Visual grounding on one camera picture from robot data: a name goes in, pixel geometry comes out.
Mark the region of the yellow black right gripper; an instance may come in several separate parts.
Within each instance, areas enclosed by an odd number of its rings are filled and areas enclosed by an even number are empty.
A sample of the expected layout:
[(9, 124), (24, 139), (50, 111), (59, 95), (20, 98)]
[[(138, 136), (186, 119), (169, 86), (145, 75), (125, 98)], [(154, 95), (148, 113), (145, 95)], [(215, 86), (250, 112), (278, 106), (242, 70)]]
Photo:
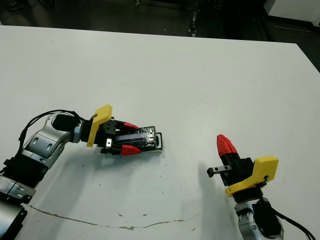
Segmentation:
[(274, 156), (259, 157), (254, 161), (249, 157), (240, 158), (236, 148), (223, 134), (217, 136), (216, 144), (223, 165), (208, 168), (208, 176), (220, 175), (226, 195), (236, 202), (261, 198), (261, 188), (275, 178), (279, 160)]

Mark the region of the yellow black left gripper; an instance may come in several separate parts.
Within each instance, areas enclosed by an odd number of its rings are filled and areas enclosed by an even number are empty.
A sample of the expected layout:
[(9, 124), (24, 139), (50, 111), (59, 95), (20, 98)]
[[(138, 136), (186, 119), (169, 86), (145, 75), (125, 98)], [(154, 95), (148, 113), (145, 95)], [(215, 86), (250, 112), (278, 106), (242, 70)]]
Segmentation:
[(95, 111), (90, 120), (86, 121), (86, 146), (94, 145), (101, 148), (102, 154), (130, 156), (142, 151), (133, 145), (121, 145), (116, 138), (125, 131), (133, 131), (139, 127), (129, 122), (115, 120), (113, 108), (107, 104)]

